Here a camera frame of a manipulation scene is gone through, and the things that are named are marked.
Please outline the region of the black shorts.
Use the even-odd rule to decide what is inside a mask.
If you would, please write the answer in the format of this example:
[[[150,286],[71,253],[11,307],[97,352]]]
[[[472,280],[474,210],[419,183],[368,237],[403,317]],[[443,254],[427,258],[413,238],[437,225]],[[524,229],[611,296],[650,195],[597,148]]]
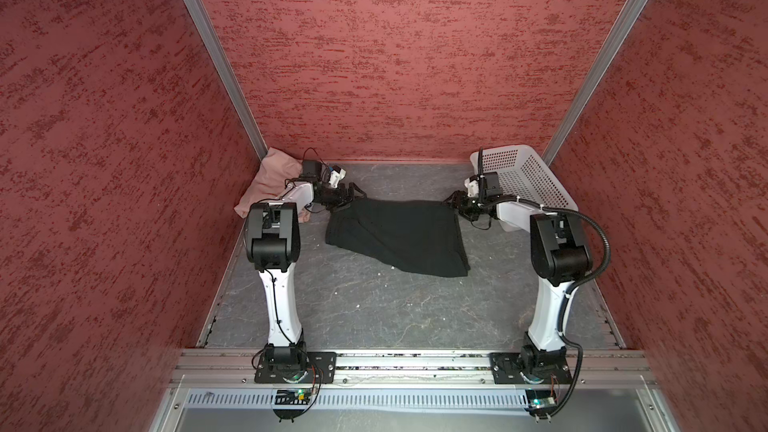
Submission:
[[[331,213],[325,242],[408,273],[460,278],[471,270],[458,217],[437,201],[355,200]]]

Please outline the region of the pink shorts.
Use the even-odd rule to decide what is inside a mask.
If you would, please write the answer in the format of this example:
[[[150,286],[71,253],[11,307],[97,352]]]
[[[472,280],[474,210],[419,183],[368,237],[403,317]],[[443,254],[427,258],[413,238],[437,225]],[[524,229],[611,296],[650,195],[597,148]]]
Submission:
[[[301,172],[300,161],[279,149],[270,148],[261,160],[254,179],[234,207],[235,213],[245,219],[252,204],[262,199],[279,198],[286,189],[291,189],[294,185],[303,186],[303,181],[296,184],[292,182]]]

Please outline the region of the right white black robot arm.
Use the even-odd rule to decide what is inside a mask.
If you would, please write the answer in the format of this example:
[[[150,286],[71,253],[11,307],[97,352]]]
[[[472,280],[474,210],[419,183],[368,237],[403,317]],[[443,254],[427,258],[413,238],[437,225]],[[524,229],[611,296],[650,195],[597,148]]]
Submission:
[[[531,384],[568,376],[565,331],[577,282],[593,261],[581,217],[573,209],[547,206],[518,194],[505,194],[497,173],[480,173],[444,203],[474,222],[490,221],[529,233],[530,262],[538,276],[534,316],[517,354],[493,360],[498,371]]]

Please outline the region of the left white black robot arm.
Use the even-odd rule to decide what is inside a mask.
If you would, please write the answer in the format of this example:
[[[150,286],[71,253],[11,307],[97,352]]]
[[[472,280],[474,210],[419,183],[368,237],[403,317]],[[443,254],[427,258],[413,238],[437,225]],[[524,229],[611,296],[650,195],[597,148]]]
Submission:
[[[366,196],[353,182],[333,187],[320,180],[290,180],[277,197],[250,206],[244,250],[262,280],[269,319],[268,338],[256,365],[257,382],[302,383],[308,375],[321,383],[333,380],[336,354],[307,350],[298,314],[299,212],[315,202],[333,211]]]

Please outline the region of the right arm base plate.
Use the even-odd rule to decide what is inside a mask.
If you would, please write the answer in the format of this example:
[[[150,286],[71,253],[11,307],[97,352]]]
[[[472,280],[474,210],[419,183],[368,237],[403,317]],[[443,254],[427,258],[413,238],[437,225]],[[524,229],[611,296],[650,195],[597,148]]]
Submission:
[[[540,351],[525,347],[519,353],[489,354],[495,384],[541,385],[555,379],[555,384],[570,384],[572,375],[565,349]]]

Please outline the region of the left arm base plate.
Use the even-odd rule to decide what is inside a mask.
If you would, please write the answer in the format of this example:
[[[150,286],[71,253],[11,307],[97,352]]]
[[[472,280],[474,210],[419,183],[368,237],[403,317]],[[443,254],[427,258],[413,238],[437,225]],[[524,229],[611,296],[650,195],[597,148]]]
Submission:
[[[298,349],[268,349],[255,365],[257,384],[317,385],[334,381],[335,352],[304,352]]]

